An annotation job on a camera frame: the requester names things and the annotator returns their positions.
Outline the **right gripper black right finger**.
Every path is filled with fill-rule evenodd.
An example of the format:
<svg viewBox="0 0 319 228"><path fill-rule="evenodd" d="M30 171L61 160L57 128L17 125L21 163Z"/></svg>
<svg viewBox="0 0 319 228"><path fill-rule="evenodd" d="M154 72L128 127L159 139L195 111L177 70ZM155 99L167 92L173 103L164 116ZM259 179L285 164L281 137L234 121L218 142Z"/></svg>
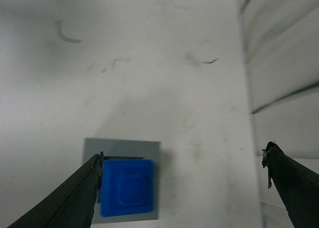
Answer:
<svg viewBox="0 0 319 228"><path fill-rule="evenodd" d="M288 157L274 142L263 151L262 166L268 169L268 188L275 185L296 228L319 226L319 175Z"/></svg>

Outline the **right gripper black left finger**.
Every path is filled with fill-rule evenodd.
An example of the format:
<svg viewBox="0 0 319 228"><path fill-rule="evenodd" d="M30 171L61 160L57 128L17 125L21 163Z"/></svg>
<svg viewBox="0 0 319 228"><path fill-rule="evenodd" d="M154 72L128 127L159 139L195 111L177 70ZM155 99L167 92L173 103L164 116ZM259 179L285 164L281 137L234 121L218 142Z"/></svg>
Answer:
<svg viewBox="0 0 319 228"><path fill-rule="evenodd" d="M10 228L89 228L102 186L104 154L95 154Z"/></svg>

